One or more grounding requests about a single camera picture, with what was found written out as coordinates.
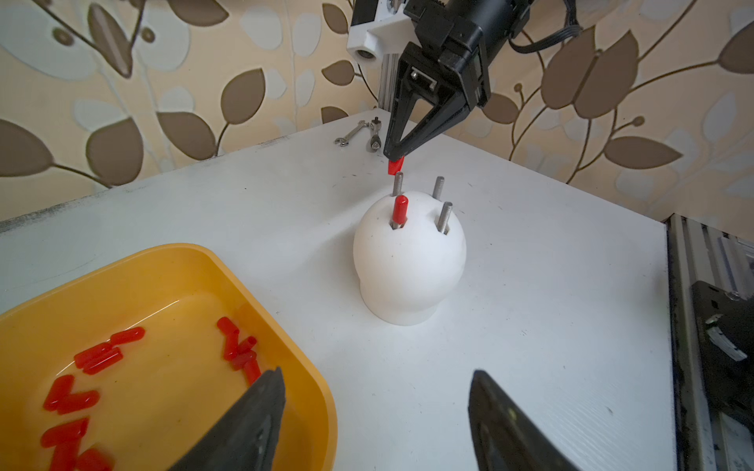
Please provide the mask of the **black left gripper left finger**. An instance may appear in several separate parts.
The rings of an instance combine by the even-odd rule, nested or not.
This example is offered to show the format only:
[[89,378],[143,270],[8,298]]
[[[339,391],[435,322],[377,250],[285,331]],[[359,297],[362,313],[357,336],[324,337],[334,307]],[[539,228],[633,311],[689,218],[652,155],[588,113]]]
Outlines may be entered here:
[[173,470],[270,470],[286,405],[281,369],[268,370]]

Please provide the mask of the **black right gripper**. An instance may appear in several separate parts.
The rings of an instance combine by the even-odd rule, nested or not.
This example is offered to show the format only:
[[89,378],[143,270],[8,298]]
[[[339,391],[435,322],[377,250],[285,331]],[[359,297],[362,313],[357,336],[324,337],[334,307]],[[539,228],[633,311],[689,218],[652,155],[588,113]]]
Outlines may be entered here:
[[[489,66],[529,20],[528,1],[410,1],[416,38],[398,62],[384,155],[399,161],[490,98]],[[408,132],[419,100],[430,111]]]

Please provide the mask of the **white dome with screws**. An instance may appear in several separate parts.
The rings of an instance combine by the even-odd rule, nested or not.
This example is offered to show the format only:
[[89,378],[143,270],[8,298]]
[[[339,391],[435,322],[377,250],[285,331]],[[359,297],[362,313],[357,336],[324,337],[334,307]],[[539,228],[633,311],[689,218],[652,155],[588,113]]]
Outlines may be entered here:
[[384,196],[363,215],[353,240],[353,261],[366,307],[378,318],[411,326],[429,319],[459,284],[467,239],[455,213],[438,230],[443,203],[406,192],[406,223],[390,225],[395,198]]

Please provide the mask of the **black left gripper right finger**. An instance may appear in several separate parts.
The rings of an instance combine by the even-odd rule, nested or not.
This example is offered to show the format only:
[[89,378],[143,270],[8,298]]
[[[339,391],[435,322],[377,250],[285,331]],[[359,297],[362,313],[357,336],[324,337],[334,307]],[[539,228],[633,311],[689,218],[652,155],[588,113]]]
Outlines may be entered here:
[[480,470],[577,470],[483,370],[472,376],[469,424]]

